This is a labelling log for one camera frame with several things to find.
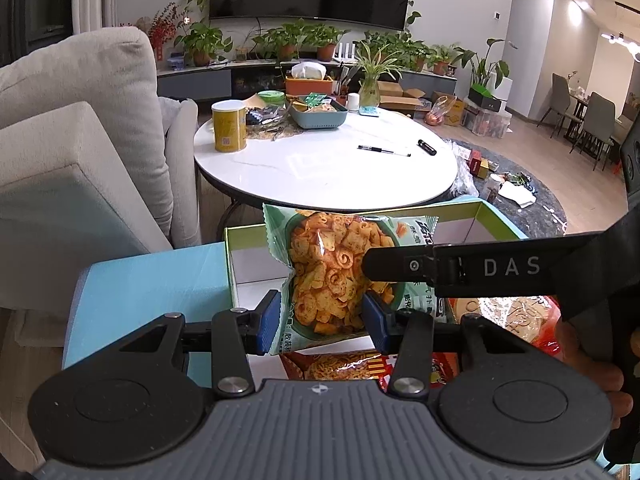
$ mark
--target human hand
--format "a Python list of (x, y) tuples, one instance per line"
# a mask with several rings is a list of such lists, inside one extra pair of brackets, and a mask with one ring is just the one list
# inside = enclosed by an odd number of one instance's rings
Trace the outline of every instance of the human hand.
[[(620, 418), (628, 415), (634, 405), (633, 397), (620, 391), (624, 382), (622, 370), (611, 363), (594, 361), (580, 350), (575, 328), (562, 320), (556, 325), (556, 340), (562, 351), (562, 362), (590, 378), (607, 394), (613, 408), (611, 429), (618, 428)], [(630, 345), (633, 353), (640, 357), (640, 329), (632, 334)]]

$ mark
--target gray sofa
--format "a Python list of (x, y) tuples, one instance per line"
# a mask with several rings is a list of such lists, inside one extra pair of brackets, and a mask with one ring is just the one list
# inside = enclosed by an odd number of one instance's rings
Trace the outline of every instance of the gray sofa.
[(190, 100), (161, 104), (132, 27), (0, 69), (0, 307), (19, 311), (18, 343), (62, 344), (91, 264), (200, 244), (197, 115)]

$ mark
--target yellow can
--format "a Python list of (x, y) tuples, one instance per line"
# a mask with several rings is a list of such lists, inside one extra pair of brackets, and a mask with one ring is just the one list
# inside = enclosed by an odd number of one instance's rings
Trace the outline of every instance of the yellow can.
[(219, 152), (238, 152), (246, 147), (246, 106), (229, 99), (211, 105), (213, 133)]

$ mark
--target blue tray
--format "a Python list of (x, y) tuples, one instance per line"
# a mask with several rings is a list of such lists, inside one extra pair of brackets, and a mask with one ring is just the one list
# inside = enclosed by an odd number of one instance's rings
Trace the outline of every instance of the blue tray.
[[(299, 96), (298, 98), (302, 101), (305, 97)], [(331, 104), (335, 108), (335, 112), (299, 112), (292, 106), (289, 108), (289, 113), (298, 126), (304, 130), (337, 128), (346, 120), (348, 111), (335, 99), (331, 99)]]

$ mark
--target wooden floor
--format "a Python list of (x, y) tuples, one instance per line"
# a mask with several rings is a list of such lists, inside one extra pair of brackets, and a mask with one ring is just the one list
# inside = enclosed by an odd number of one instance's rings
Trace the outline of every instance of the wooden floor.
[(478, 137), (461, 126), (434, 128), (441, 137), (461, 139), (500, 153), (540, 179), (558, 198), (566, 213), (567, 233), (608, 228), (626, 213), (625, 183), (602, 162), (593, 170), (594, 160), (578, 150), (569, 154), (571, 144), (561, 136), (550, 139), (550, 129), (536, 128), (513, 117), (512, 132), (501, 139)]
[[(535, 174), (558, 197), (566, 212), (569, 233), (606, 229), (626, 212), (625, 186), (619, 176), (612, 174), (611, 166), (604, 172), (600, 167), (591, 171), (592, 158), (577, 152), (570, 155), (570, 145), (558, 137), (549, 139), (547, 128), (535, 128), (517, 118), (513, 118), (511, 127), (513, 131), (502, 139), (476, 137), (460, 127), (441, 126), (435, 130), (442, 137), (463, 139), (499, 152)], [(230, 200), (202, 178), (198, 186), (206, 243), (214, 240), (218, 220)], [(261, 222), (260, 210), (242, 206), (229, 225)], [(11, 324), (7, 327), (7, 323), (8, 313), (0, 309), (0, 415), (36, 450), (26, 418), (27, 402), (42, 381), (60, 370), (62, 349), (21, 348), (14, 342)], [(17, 468), (34, 469), (33, 457), (1, 423), (0, 452)]]

